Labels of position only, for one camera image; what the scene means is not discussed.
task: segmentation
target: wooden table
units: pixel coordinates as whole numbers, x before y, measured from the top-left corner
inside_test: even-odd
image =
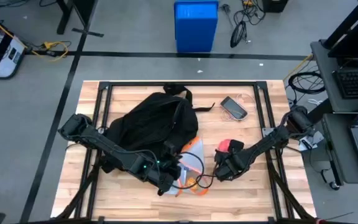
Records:
[[[90,118],[93,115],[99,81],[83,83],[76,112]],[[281,117],[289,110],[288,100],[281,80],[267,81],[268,92],[275,117],[280,123]],[[214,150],[223,139],[243,141],[245,147],[255,144],[261,139],[260,124],[254,103],[254,92],[251,86],[188,86],[193,92],[193,105],[197,107],[211,106],[210,112],[197,113],[199,122],[198,136],[204,143],[206,173],[211,173],[214,166]],[[108,124],[138,105],[144,98],[156,91],[163,91],[161,86],[115,86],[108,114]],[[230,121],[223,116],[220,102],[231,96],[247,110],[245,120]],[[297,148],[295,141],[291,147]],[[57,216],[68,205],[78,190],[86,149],[73,146],[67,150],[63,163],[55,203],[51,217]],[[284,150],[283,162],[290,190],[306,211],[315,216],[314,205],[306,178],[301,155],[291,150]],[[280,193],[282,212],[285,217],[284,199]],[[82,216],[88,194],[85,195]],[[157,195],[157,188],[142,183],[135,177],[118,170],[109,174],[99,172],[93,220],[104,216],[106,220],[138,220],[138,221],[264,221],[274,217],[272,193],[270,189],[265,156],[259,156],[250,170],[235,181],[219,182],[215,180],[209,192],[204,196],[182,194]]]

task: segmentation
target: pink object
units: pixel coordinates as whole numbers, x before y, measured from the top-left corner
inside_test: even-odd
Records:
[[[229,152],[229,145],[231,139],[225,139],[219,143],[218,150],[221,152]]]

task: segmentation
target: cell phone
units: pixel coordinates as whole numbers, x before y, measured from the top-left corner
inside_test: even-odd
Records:
[[[236,103],[230,96],[227,96],[222,102],[221,106],[229,112],[229,114],[237,120],[244,119],[247,116],[245,109]]]

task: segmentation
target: gray floor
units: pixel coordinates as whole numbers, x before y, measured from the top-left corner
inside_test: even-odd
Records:
[[[232,8],[238,1],[221,1]],[[308,55],[310,42],[326,38],[357,4],[356,0],[292,0],[281,14],[268,14],[257,26],[248,26],[251,43],[229,47],[231,26],[220,12],[214,53]],[[88,36],[84,50],[116,52],[175,52],[173,1],[99,0],[91,30],[105,36]],[[0,9],[0,19],[15,33],[33,43],[70,40],[76,49],[80,34],[71,28],[81,23],[73,13],[65,35],[55,34],[61,12],[57,6],[39,8],[37,1],[18,8]],[[0,80],[0,212],[4,223],[18,222],[29,193],[47,134],[71,66],[72,57],[48,63],[26,56],[17,75]],[[180,80],[180,79],[283,79],[300,61],[81,57],[63,111],[62,124],[75,112],[83,80]],[[287,90],[293,99],[293,92]],[[299,102],[309,110],[308,98],[323,100],[325,93],[305,96]],[[56,136],[50,159],[35,201],[31,220],[50,216],[67,142]],[[313,154],[317,169],[326,167],[323,149]],[[319,217],[354,212],[335,221],[358,223],[358,185],[345,185],[334,192],[310,167],[305,167]]]

